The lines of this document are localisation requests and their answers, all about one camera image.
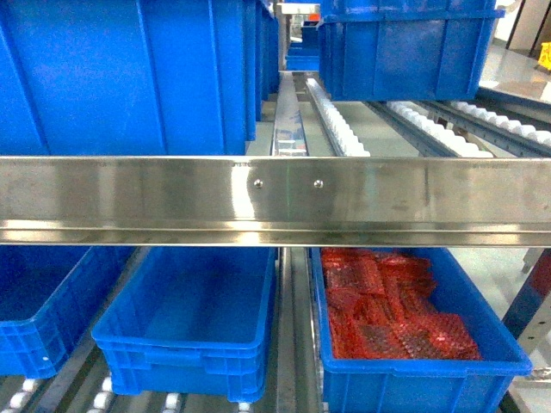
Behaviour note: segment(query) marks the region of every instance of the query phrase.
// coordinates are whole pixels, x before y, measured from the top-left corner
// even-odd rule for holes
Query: plastic crate
[[[120,394],[227,395],[264,391],[275,251],[155,248],[92,336]]]
[[[77,346],[133,248],[0,247],[0,375],[46,379]]]
[[[430,297],[439,310],[459,314],[484,361],[337,360],[319,249],[312,250],[319,308],[324,400],[331,413],[493,413],[516,375],[531,371],[528,356],[446,249],[404,249],[429,258],[438,283]]]
[[[257,4],[3,2],[0,154],[244,154]]]
[[[306,49],[318,49],[318,22],[303,22],[302,23],[302,46]]]
[[[503,10],[328,17],[320,75],[336,101],[468,100]]]
[[[321,15],[361,14],[382,11],[493,10],[496,0],[322,0]]]
[[[319,56],[287,55],[288,71],[318,71]]]

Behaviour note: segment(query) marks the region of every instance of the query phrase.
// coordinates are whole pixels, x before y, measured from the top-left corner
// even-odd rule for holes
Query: stainless steel rail
[[[551,245],[551,160],[2,157],[0,243]]]

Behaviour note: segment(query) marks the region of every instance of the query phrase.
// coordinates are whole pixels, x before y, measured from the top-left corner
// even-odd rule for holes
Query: yellow sign
[[[539,63],[551,71],[551,43],[542,43],[542,54]]]

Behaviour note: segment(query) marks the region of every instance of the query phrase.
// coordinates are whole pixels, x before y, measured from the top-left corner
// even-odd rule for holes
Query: red package
[[[399,299],[408,318],[438,313],[434,305],[413,288],[400,288]]]
[[[365,343],[352,317],[329,309],[331,345],[336,359],[368,359]]]
[[[393,311],[385,296],[367,296],[358,301],[354,319],[360,324],[389,325]]]
[[[327,289],[327,304],[342,312],[352,314],[357,308],[362,295],[355,288],[331,288]]]
[[[399,323],[404,322],[406,320],[406,313],[399,299],[398,281],[395,277],[385,275],[383,285],[385,286],[387,302],[392,310],[392,320]]]
[[[359,330],[370,359],[404,360],[409,358],[409,354],[390,326],[360,325]]]
[[[413,323],[393,323],[392,329],[412,359],[441,360],[444,354],[430,341],[428,330]]]
[[[360,258],[361,276],[365,284],[366,294],[385,294],[385,287],[382,284],[381,271],[373,257],[363,256]]]
[[[358,293],[363,292],[365,282],[362,278],[357,262],[332,262],[324,267],[325,284],[328,289],[354,288]]]
[[[430,332],[430,342],[446,359],[482,360],[479,348],[457,314],[416,317],[414,323]]]
[[[357,258],[360,256],[371,257],[375,259],[375,254],[371,250],[363,248],[323,248],[321,250],[321,261],[331,260],[333,258]]]

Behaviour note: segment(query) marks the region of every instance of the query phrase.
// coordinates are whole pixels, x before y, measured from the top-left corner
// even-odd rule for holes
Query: flow rack
[[[282,73],[270,153],[263,156],[0,157],[0,243],[142,246],[103,310],[149,246],[279,247],[267,391],[260,402],[153,392],[117,397],[88,332],[57,376],[0,378],[4,412],[326,411],[307,246],[540,247],[525,286],[551,276],[551,146],[485,124],[451,103],[408,102],[400,109],[371,102],[366,104],[427,157],[346,157],[347,139],[354,136],[338,126],[335,111],[323,109],[323,94],[309,78],[315,81],[314,75]],[[322,145],[308,139],[299,101],[315,109]],[[469,104],[482,102],[487,97]],[[492,103],[500,101],[493,96]],[[524,123],[529,102],[520,106]],[[408,108],[435,116],[434,125],[459,126],[466,144],[475,139],[484,148],[465,130],[518,157],[458,158],[457,146],[435,138],[437,127],[400,114]],[[541,116],[533,119],[551,129]],[[530,150],[521,153],[521,146]],[[530,352],[549,332],[551,294],[543,291],[526,305],[526,293],[521,289],[505,324]],[[501,410],[522,411],[515,399],[508,394]]]

